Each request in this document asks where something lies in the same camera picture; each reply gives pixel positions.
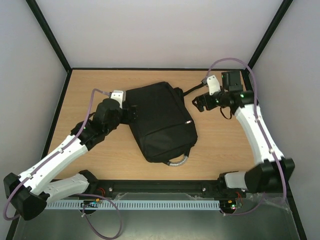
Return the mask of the black student backpack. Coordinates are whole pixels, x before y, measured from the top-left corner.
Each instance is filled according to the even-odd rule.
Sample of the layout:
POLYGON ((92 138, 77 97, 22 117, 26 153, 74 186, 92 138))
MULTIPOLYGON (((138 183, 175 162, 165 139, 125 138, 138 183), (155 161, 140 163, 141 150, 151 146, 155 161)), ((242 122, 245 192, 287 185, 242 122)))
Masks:
POLYGON ((181 88, 162 81, 130 89, 125 103, 134 109, 129 127, 149 163, 179 167, 187 162, 198 134, 181 88))

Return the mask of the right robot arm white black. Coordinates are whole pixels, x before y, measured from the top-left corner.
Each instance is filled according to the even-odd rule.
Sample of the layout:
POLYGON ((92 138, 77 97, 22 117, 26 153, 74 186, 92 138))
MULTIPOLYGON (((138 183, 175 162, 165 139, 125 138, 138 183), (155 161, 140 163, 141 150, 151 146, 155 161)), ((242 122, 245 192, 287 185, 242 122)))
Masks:
POLYGON ((208 92, 197 96, 193 105, 200 111, 215 108, 230 109, 242 126, 253 152, 254 167, 248 171, 225 172, 220 175, 218 191, 229 196, 235 189, 250 193, 287 193, 295 163, 285 158, 277 147, 264 122, 261 108, 253 90, 244 90, 238 71, 225 71, 219 82, 215 75, 205 77, 201 85, 208 87, 208 92))

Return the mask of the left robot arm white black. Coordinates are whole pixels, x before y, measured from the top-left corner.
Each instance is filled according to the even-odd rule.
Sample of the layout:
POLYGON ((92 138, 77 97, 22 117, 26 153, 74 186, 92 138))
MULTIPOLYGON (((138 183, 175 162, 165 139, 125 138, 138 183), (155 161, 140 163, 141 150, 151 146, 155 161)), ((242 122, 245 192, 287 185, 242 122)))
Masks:
POLYGON ((84 121, 77 123, 65 140, 36 165, 19 175, 11 172, 4 177, 6 204, 11 204, 18 214, 9 217, 5 208, 3 218, 32 220, 49 202, 84 193, 90 183, 82 174, 58 181, 58 188, 50 183, 70 163, 104 141, 120 124, 128 125, 136 117, 136 106, 127 102, 112 98, 100 102, 94 113, 88 112, 84 121))

